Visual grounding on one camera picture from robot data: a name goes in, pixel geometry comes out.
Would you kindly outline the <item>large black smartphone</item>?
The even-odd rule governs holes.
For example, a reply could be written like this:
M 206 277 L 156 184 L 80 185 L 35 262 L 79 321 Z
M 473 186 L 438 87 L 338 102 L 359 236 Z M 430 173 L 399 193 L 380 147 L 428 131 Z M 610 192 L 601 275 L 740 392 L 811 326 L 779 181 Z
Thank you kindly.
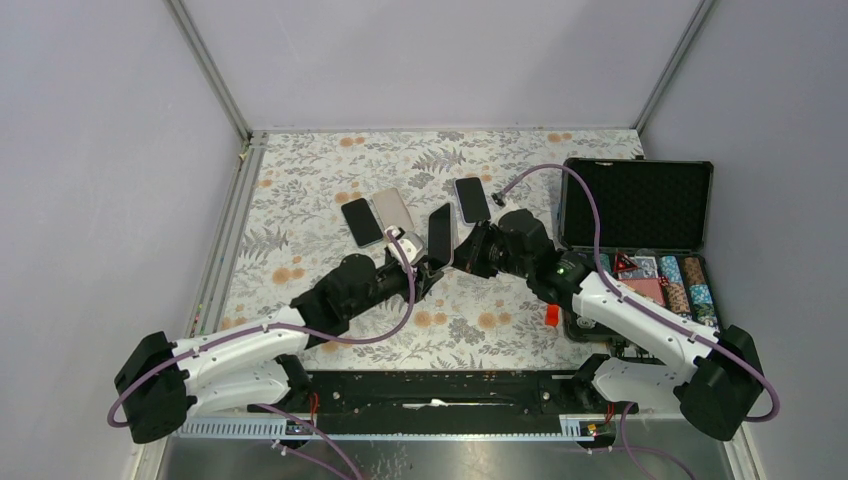
M 450 267 L 455 249 L 455 211 L 447 202 L 429 214 L 427 223 L 427 251 L 430 264 L 435 269 Z

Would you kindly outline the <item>beige phone case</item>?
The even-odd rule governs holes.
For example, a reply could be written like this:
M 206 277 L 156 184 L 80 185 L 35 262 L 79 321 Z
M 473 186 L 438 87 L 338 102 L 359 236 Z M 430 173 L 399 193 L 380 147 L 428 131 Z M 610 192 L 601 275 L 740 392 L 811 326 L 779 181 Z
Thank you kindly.
M 384 229 L 399 227 L 405 232 L 415 230 L 414 221 L 397 188 L 388 188 L 372 195 L 372 203 Z

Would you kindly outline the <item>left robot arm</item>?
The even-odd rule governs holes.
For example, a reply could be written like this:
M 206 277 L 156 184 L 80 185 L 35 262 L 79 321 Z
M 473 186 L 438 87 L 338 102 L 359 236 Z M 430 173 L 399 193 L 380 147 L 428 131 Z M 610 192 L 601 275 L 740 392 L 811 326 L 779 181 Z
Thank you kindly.
M 297 354 L 344 342 L 350 321 L 394 296 L 409 307 L 438 282 L 444 263 L 429 256 L 383 266 L 352 254 L 274 314 L 214 334 L 169 340 L 144 337 L 115 377 L 118 393 L 107 422 L 136 444 L 179 429 L 187 419 L 254 404 L 304 407 L 310 380 Z

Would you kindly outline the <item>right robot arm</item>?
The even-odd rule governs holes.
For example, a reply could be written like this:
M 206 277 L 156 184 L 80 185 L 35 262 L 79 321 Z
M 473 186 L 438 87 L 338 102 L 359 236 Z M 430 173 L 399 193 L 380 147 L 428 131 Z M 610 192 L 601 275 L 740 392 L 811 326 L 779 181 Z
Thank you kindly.
M 747 331 L 715 331 L 627 289 L 588 258 L 556 247 L 529 211 L 478 223 L 455 249 L 452 265 L 481 278 L 520 277 L 543 302 L 606 326 L 657 358 L 655 364 L 601 361 L 573 386 L 583 410 L 597 412 L 609 402 L 677 406 L 693 427 L 720 441 L 752 421 L 765 378 Z

